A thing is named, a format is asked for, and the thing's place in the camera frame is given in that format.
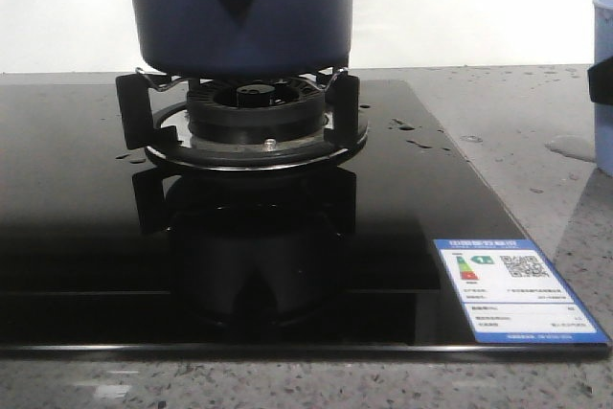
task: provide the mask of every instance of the qr code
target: qr code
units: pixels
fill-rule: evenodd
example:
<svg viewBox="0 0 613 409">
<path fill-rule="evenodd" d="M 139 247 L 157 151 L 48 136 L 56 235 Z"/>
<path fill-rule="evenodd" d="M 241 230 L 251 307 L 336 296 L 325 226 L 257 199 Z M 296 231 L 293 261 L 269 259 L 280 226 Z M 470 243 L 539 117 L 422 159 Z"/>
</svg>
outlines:
<svg viewBox="0 0 613 409">
<path fill-rule="evenodd" d="M 549 277 L 537 256 L 501 256 L 500 259 L 512 277 Z"/>
</svg>

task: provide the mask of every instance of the blue cup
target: blue cup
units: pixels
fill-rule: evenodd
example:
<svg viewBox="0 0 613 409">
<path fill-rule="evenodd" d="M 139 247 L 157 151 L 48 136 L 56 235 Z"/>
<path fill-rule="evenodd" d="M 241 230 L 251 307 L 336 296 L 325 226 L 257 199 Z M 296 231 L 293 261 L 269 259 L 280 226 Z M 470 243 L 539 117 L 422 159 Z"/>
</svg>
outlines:
<svg viewBox="0 0 613 409">
<path fill-rule="evenodd" d="M 594 0 L 594 63 L 613 57 L 613 0 Z M 613 176 L 613 105 L 594 104 L 596 164 Z"/>
</svg>

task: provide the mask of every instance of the energy label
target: energy label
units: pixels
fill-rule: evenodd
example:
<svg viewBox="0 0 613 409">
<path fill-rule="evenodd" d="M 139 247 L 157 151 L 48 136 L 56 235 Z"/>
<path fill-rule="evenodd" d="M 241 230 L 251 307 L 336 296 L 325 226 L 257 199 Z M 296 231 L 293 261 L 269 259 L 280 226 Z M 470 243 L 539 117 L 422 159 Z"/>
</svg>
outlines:
<svg viewBox="0 0 613 409">
<path fill-rule="evenodd" d="M 527 239 L 436 239 L 482 343 L 603 343 L 606 334 Z"/>
</svg>

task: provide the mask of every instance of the granite countertop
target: granite countertop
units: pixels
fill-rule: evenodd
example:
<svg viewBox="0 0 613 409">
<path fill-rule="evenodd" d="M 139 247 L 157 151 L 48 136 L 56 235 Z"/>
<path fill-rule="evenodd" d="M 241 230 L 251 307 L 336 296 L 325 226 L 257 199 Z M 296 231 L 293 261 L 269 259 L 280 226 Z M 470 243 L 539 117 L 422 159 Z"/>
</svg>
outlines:
<svg viewBox="0 0 613 409">
<path fill-rule="evenodd" d="M 579 297 L 613 333 L 613 178 L 589 157 L 586 65 L 364 70 L 406 80 Z M 43 75 L 109 83 L 114 75 Z M 2 75 L 0 84 L 32 76 Z M 0 361 L 0 405 L 17 408 L 613 408 L 612 361 Z"/>
</svg>

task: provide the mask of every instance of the black glass cooktop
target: black glass cooktop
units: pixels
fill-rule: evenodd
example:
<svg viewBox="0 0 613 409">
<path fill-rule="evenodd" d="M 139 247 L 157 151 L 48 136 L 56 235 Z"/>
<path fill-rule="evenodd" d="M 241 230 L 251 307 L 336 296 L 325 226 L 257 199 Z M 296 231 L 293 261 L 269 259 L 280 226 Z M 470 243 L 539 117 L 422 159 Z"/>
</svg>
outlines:
<svg viewBox="0 0 613 409">
<path fill-rule="evenodd" d="M 246 177 L 126 151 L 112 81 L 3 86 L 0 102 L 3 356 L 608 351 L 475 341 L 433 239 L 526 236 L 402 82 L 362 82 L 351 160 Z"/>
</svg>

